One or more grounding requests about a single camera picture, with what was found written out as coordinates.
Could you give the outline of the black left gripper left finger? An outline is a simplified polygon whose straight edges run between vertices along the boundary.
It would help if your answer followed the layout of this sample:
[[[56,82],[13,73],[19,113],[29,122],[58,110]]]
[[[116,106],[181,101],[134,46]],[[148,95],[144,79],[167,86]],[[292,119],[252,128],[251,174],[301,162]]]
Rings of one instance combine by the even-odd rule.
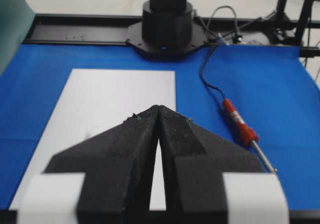
[[[52,156],[32,178],[19,224],[128,224],[149,210],[157,105]]]

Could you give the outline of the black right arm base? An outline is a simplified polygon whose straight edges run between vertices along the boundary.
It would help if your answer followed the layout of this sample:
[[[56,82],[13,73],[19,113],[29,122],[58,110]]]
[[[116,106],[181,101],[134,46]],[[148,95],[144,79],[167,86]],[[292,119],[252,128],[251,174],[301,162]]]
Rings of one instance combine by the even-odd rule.
[[[128,27],[127,43],[145,57],[180,58],[207,44],[188,0],[148,0],[140,22]]]

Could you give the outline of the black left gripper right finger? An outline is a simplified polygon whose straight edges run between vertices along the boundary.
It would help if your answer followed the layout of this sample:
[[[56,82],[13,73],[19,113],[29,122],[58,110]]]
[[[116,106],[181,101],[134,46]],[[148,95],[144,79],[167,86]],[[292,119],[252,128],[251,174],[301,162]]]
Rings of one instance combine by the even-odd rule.
[[[250,151],[159,107],[167,210],[179,224],[287,224],[278,177]]]

